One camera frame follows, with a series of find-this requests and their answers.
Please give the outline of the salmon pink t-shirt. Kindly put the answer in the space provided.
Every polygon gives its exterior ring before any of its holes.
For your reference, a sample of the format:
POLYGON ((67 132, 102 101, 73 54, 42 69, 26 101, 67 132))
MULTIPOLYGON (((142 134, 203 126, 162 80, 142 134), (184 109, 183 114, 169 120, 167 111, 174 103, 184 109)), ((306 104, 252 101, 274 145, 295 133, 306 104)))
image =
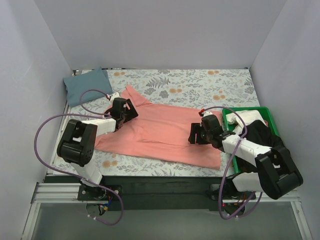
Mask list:
POLYGON ((209 144, 190 144, 191 124, 200 123, 195 108, 154 104, 128 85, 121 97, 130 99, 138 116, 116 132, 100 135, 95 149, 198 167, 219 169, 220 151, 209 144))

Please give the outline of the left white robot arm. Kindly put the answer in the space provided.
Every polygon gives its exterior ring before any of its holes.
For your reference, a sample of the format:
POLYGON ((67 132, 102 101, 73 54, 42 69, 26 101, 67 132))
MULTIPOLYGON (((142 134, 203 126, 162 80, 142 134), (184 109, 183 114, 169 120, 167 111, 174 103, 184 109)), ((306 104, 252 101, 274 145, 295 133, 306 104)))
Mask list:
POLYGON ((138 117, 132 101, 116 97, 107 116, 94 120, 70 119, 57 147, 57 155, 69 163, 80 176, 80 181, 89 186, 89 194, 95 200, 106 196, 106 187, 101 184, 102 174, 92 157, 96 137, 114 133, 123 124, 138 117))

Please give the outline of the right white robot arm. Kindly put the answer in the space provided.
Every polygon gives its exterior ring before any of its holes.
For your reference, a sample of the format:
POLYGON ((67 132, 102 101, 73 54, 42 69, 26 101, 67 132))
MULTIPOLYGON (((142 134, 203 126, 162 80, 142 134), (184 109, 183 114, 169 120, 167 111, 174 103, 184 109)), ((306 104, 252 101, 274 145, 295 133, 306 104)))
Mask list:
POLYGON ((232 199, 239 198, 244 192, 263 192, 277 200, 304 182, 285 146, 259 145, 235 132, 223 131, 215 115, 204 116, 200 123, 192 123, 188 141, 190 144, 210 144, 254 166, 253 172, 235 174, 220 185, 226 186, 227 195, 232 199))

